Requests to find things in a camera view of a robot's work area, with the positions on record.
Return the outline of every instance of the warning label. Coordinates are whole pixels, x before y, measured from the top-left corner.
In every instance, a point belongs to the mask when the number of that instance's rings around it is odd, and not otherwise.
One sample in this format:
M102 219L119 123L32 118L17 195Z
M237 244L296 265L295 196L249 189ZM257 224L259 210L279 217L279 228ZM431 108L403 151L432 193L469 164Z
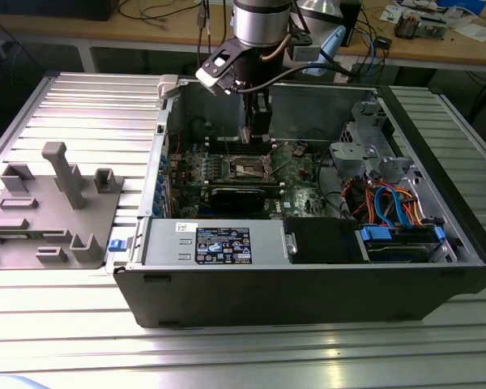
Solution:
M196 229L194 260L200 265L252 263L249 229Z

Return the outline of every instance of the blue tab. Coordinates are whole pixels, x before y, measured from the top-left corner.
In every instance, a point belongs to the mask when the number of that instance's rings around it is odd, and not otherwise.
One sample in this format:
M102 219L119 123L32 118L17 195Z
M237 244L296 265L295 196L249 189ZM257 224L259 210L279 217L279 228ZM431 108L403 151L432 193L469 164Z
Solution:
M366 241L390 241L392 236L387 227L379 225L366 225L361 231L362 240Z
M443 242L446 239L445 231L442 227L436 227L434 232L436 233L437 239L439 239L440 242Z
M368 241L371 238L369 236L369 233L367 232L367 229L365 229L365 228L360 230L360 235L362 236L362 241L364 241L364 242Z
M111 251L113 253L126 250L126 241L123 241L121 239L112 239L108 246L108 251Z

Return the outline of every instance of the connector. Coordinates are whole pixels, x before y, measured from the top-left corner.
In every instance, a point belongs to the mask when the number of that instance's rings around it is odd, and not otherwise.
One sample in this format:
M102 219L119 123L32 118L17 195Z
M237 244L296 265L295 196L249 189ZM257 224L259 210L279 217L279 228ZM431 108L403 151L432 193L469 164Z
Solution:
M207 24L207 9L204 6L200 6L198 9L198 21L197 25L200 30L203 30Z

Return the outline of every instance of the metal bracket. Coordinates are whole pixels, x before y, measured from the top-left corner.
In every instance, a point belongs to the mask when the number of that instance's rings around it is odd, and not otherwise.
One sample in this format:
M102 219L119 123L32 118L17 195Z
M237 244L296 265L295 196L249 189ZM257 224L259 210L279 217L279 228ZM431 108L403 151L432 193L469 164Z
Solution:
M178 85L177 75L161 75L159 84L156 87L159 93L159 98L166 99L178 94L177 85Z
M286 251L290 255L297 254L297 242L295 240L295 233L284 234L284 240L286 242Z

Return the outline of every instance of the workbench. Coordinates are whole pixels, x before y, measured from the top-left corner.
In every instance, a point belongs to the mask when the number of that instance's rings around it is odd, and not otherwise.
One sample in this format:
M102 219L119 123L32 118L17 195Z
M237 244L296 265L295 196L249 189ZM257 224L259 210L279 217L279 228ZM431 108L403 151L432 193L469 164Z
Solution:
M0 140L0 173L18 162L53 175L40 151L47 141L65 142L69 162L83 174L111 168L125 177L111 238L126 239L134 233L158 121L159 81L44 78ZM417 108L428 99L406 100ZM460 130L435 122L422 123L443 133L440 147L455 152ZM486 191L484 176L469 165L462 190ZM475 199L482 208L486 193ZM486 216L481 220L486 225ZM109 253L107 266L96 270L0 271L0 374L72 389L486 388L486 289L453 298L421 322L146 329L111 276L123 254Z
M143 6L154 5L151 0L141 0ZM447 31L444 40L417 38L405 41L394 37L394 24L378 20L380 8L391 4L388 0L364 0L369 22L379 35L393 39L386 65L411 66L430 69L457 71L486 71L486 42L479 43ZM175 11L194 5L193 0L177 0L173 5L161 8L162 13ZM221 41L223 34L223 8L211 6L211 39L213 46ZM135 0L128 2L123 11L139 16ZM79 51L83 69L97 72L92 48L107 47L118 49L161 50L195 53L198 43L196 24L198 11L188 10L169 16L165 29L144 23L142 20L128 19L117 12L108 22L81 19L63 19L41 16L0 15L0 21L17 39L25 42L50 45L71 45ZM232 36L229 25L231 10L227 7L227 31ZM10 38L0 29L0 40ZM201 51L207 52L207 36L204 33ZM336 60L345 65L362 62L368 53L367 46L359 34L354 34L349 47L341 48Z

